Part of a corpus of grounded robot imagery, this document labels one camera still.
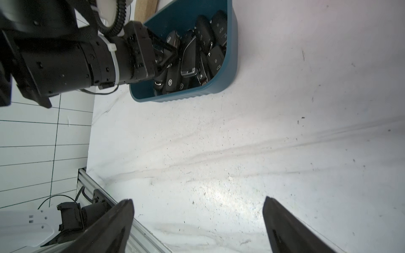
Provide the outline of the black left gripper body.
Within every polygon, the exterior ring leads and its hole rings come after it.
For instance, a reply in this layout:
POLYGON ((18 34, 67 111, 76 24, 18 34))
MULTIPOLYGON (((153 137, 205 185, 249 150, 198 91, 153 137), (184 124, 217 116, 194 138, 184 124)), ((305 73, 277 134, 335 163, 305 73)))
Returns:
POLYGON ((61 93, 151 80, 157 73, 155 38, 134 21, 124 27, 122 37, 98 35, 88 42, 10 37, 9 80, 24 98, 45 108, 61 93))

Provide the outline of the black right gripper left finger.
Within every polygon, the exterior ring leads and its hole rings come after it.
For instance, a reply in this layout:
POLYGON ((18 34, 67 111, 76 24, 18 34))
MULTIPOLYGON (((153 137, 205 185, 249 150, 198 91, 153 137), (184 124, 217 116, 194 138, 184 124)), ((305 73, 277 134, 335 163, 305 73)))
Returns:
POLYGON ((131 199, 120 201, 62 253, 124 253, 134 214, 131 199))

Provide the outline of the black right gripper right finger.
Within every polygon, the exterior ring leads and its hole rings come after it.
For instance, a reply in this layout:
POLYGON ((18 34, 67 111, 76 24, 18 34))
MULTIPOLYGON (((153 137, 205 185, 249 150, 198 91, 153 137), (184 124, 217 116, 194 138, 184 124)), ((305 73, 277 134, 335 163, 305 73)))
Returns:
POLYGON ((276 199, 266 197, 262 213, 272 252, 334 252, 276 199))

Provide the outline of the black car key top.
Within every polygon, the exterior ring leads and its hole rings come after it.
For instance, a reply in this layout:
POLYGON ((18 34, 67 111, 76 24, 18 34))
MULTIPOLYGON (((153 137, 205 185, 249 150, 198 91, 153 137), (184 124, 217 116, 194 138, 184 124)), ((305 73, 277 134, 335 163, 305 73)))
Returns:
POLYGON ((154 95, 159 96, 162 94, 162 90, 166 83, 168 69, 165 69, 159 76, 154 79, 154 95))

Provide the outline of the chrome black car key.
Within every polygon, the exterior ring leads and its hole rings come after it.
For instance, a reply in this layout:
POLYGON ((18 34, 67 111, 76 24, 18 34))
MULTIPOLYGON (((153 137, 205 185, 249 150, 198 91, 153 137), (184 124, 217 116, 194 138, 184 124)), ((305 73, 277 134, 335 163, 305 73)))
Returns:
POLYGON ((166 43, 178 49, 180 44, 179 33, 176 30, 171 31, 166 37, 166 43))

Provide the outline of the silver edged smart key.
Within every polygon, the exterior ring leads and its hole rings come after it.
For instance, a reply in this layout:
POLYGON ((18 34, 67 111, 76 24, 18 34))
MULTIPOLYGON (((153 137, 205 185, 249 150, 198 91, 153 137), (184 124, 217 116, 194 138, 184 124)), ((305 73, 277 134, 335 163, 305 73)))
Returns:
POLYGON ((198 72, 199 47, 197 39, 194 36, 185 47, 182 56, 181 76, 184 78, 193 77, 198 72))

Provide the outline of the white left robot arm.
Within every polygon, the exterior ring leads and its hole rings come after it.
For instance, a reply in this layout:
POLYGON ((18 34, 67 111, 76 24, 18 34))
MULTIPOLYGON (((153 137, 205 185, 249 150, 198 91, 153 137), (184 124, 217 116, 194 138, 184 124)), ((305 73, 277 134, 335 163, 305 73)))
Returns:
POLYGON ((116 1, 111 25, 96 1, 1 2, 1 106, 12 82, 26 99, 50 108, 61 93, 143 82, 157 74, 148 29, 127 22, 116 1))

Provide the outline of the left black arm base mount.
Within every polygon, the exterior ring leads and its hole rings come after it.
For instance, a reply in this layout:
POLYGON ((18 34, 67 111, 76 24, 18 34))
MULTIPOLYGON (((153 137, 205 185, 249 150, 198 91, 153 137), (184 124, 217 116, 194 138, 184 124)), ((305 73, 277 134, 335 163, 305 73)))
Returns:
POLYGON ((58 223, 56 234, 40 246, 45 247, 76 240, 113 206, 113 202, 98 189, 93 192, 91 203, 87 206, 82 207, 76 201, 57 205, 57 217, 61 218, 61 221, 58 223))

